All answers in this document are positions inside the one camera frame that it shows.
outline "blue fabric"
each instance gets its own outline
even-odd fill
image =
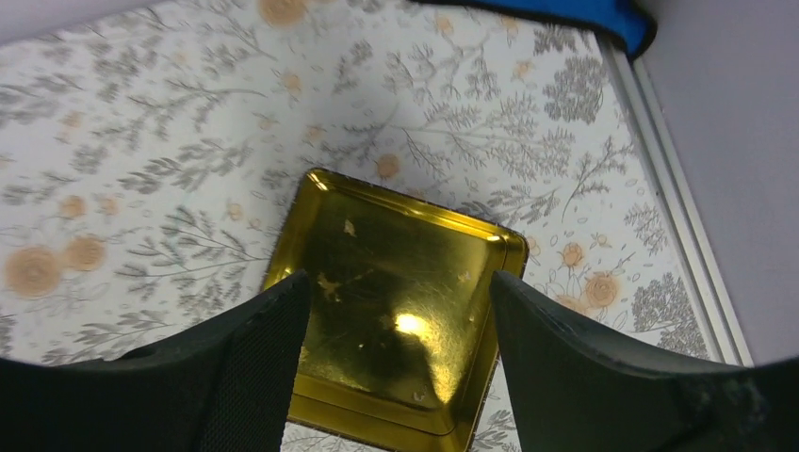
[[[632,0],[416,0],[419,3],[462,5],[496,10],[541,22],[569,24],[616,37],[630,58],[642,54],[655,38],[657,26]]]

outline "square tray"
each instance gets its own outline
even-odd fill
[[[324,169],[301,181],[265,281],[314,284],[289,419],[407,452],[463,452],[497,359],[488,284],[524,237]]]

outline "floral pattern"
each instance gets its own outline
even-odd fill
[[[114,358],[249,299],[324,167],[509,226],[538,290],[707,356],[590,34],[404,0],[181,0],[0,62],[0,355]],[[501,362],[473,448],[520,450]],[[294,425],[283,449],[374,450]]]

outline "gold tray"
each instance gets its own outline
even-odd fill
[[[308,172],[265,282],[315,282],[289,419],[402,452],[467,450],[497,359],[488,284],[527,254],[497,225]]]

